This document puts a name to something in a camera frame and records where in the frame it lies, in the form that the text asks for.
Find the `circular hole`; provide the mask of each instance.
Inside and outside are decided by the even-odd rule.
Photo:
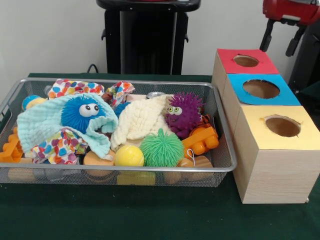
[[[244,90],[261,99],[273,99],[280,94],[280,89],[266,80],[253,79],[243,84]]]
[[[259,64],[259,61],[257,59],[247,55],[237,55],[233,60],[236,64],[245,68],[253,68]]]
[[[270,116],[265,120],[266,126],[282,137],[295,137],[300,133],[300,124],[286,116]]]

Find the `wire mesh basket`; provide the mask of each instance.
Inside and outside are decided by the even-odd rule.
[[[105,89],[117,82],[116,80],[95,79],[73,80],[99,83]],[[9,135],[16,126],[23,100],[29,95],[46,98],[47,86],[52,86],[55,81],[56,79],[53,78],[27,78],[12,87],[0,105],[1,148],[8,141]],[[131,83],[135,87],[135,94],[194,92],[203,98],[204,113],[214,119],[214,126],[219,135],[219,146],[205,154],[213,167],[0,163],[0,183],[217,187],[227,172],[231,172],[237,165],[229,127],[217,89],[209,83],[198,82],[131,81]]]

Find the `yellow ball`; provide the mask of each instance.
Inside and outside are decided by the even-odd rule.
[[[144,154],[136,146],[125,145],[115,153],[116,166],[142,167],[144,163]]]

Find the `orange building block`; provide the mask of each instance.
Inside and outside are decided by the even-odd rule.
[[[198,127],[191,136],[182,140],[182,143],[186,159],[190,159],[187,154],[188,149],[191,149],[195,155],[201,155],[219,145],[217,132],[212,126],[208,128]]]
[[[23,150],[17,135],[17,128],[8,137],[8,142],[3,145],[3,152],[0,152],[0,163],[19,163],[23,155]]]

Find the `blue square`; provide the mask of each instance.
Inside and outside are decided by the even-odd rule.
[[[228,74],[228,78],[238,99],[250,105],[300,106],[300,102],[279,74]],[[271,98],[254,96],[245,90],[244,84],[254,82],[269,83],[278,88],[278,95]]]

